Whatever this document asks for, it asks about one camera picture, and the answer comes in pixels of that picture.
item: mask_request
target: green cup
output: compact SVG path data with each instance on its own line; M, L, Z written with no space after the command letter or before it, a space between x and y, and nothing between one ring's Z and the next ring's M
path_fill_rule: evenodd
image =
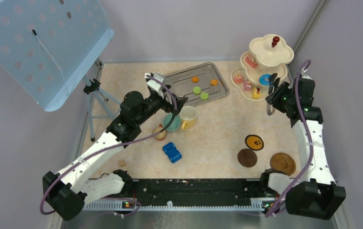
M171 119L172 114L168 114L164 119L163 119L163 126L166 126ZM179 129L180 127L180 118L179 116L176 116L173 120L173 122L170 124L170 126L166 129L167 131L176 131L177 129Z

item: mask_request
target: red knob on lid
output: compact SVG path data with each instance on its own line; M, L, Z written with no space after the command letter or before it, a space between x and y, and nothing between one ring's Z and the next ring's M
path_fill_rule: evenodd
M274 46L276 46L279 41L280 38L278 36L273 37L273 42L271 43L271 47L274 48Z

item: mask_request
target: white wall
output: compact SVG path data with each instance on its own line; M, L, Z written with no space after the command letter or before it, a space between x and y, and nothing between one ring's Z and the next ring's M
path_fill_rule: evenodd
M330 1L299 50L316 81L331 170L346 187L356 228L363 228L363 1Z
M89 71L95 77L97 67ZM84 85L45 112L0 66L0 229L44 229L42 177L69 163L86 113Z
M103 62L238 59L269 33L294 46L317 0L101 0L113 41Z

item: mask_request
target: tripod leg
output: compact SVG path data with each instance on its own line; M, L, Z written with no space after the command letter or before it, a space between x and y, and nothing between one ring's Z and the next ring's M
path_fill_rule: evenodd
M114 98L114 96L110 95L109 93L107 93L106 91L104 91L101 88L99 88L99 91L100 91L101 94L105 95L107 98L111 99L112 101L114 101L118 105L121 105L121 102L118 101L116 98Z
M103 93L101 93L101 91L100 91L100 90L98 90L97 92L98 92L98 94L99 94L99 95L101 95L101 97L103 97L104 101L108 102L108 98L107 98L107 97L105 97L105 96L103 95Z
M87 110L88 110L87 118L89 119L89 125L90 125L90 140L92 142L94 142L96 139L95 139L95 136L94 136L93 117L92 117L92 105L91 105L91 103L93 101L90 101L90 99L91 99L90 94L87 94L87 98L86 99L87 99Z
M111 120L113 120L114 114L111 112L110 108L107 106L107 104L104 102L103 98L101 98L100 94L97 93L96 91L93 92L93 95L96 97L97 101L101 104L101 106L104 108L104 110L106 111L106 113L108 114L108 117L111 118Z

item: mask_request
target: mug handle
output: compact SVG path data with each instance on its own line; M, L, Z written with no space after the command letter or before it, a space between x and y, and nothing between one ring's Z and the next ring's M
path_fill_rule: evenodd
M187 130L188 127L186 127L186 125L187 125L187 122L183 121L183 124L181 125L181 129L182 130Z

